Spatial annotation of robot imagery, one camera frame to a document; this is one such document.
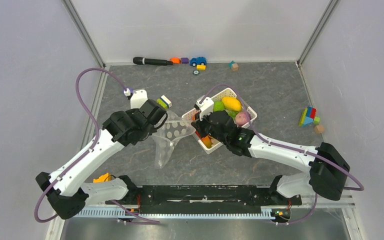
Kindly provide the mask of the clear zip top bag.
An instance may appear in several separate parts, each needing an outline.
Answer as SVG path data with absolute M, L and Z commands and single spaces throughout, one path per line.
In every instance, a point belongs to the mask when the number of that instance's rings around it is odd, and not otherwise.
M 173 111 L 167 111 L 167 120 L 157 132 L 152 134 L 156 144 L 154 167 L 162 169 L 170 160 L 179 141 L 195 133 L 192 121 L 179 117 Z

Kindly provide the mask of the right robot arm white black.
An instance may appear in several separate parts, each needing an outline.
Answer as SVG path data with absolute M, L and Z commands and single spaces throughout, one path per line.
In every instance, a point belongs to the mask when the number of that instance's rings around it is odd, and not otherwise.
M 196 117 L 191 124 L 200 137 L 216 139 L 234 155 L 267 159 L 299 170 L 298 174 L 281 175 L 273 180 L 268 196 L 275 204 L 297 195 L 317 194 L 332 201 L 342 197 L 350 166 L 329 143 L 305 146 L 272 140 L 250 128 L 237 126 L 222 111 Z

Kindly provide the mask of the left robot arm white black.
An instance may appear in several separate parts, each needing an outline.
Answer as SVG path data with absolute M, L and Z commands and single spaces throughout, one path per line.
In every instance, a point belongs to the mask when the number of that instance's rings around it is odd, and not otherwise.
M 107 159 L 128 145 L 146 140 L 163 126 L 168 118 L 155 100 L 146 100 L 140 108 L 117 111 L 103 123 L 92 141 L 69 162 L 52 173 L 41 172 L 35 180 L 56 216 L 63 220 L 77 215 L 84 207 L 105 201 L 133 203 L 137 187 L 127 176 L 98 183 L 86 179 Z

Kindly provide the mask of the green toy grapes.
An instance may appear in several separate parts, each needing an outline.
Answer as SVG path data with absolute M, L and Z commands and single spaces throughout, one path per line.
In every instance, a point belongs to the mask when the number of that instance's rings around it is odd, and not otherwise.
M 233 111 L 233 110 L 226 110 L 227 114 L 232 118 L 235 119 L 237 114 L 239 113 L 238 111 Z

